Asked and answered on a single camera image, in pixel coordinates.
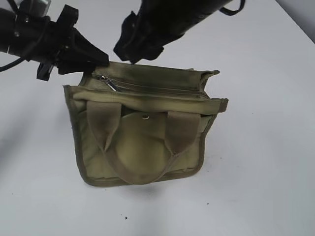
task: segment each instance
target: white background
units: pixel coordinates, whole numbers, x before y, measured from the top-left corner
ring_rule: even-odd
[[[140,0],[53,0],[53,20],[65,3],[80,10],[81,33],[118,61],[121,23]],[[315,235],[315,46],[275,1],[215,13],[141,63],[221,71],[207,90],[230,102],[202,170],[145,186],[86,185],[62,88],[81,74],[54,70],[43,82],[25,62],[0,74],[0,235]]]

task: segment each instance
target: black cable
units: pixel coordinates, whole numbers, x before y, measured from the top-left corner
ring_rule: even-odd
[[[19,59],[15,60],[15,61],[9,63],[8,65],[2,66],[2,67],[0,67],[0,72],[3,72],[3,71],[8,70],[8,69],[11,69],[11,68],[15,67],[16,65],[22,63],[23,61],[25,61],[25,59],[19,58]]]
[[[14,0],[7,0],[15,14],[20,14],[20,10]]]
[[[226,9],[225,7],[222,7],[220,9],[220,12],[222,12],[223,14],[228,15],[228,16],[234,16],[237,13],[239,13],[241,10],[243,10],[244,6],[245,6],[245,0],[241,0],[240,7],[238,10],[233,11],[233,10]]]

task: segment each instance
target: zipper pull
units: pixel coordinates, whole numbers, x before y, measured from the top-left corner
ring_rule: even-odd
[[[98,79],[100,81],[103,81],[107,84],[108,87],[110,87],[113,91],[115,92],[120,92],[120,89],[117,88],[117,86],[113,83],[113,81],[111,79],[109,79],[108,77],[105,76],[98,76]]]

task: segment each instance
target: olive green bag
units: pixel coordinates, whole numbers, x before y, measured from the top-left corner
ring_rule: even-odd
[[[228,102],[204,91],[215,74],[111,62],[65,86],[83,180],[108,187],[197,173],[206,134]]]

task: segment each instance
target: metal eyelet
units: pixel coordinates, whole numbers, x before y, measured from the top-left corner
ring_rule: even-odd
[[[146,119],[149,119],[149,118],[150,118],[149,115],[143,115],[143,116],[142,116],[142,119],[143,119],[143,120],[146,120]]]

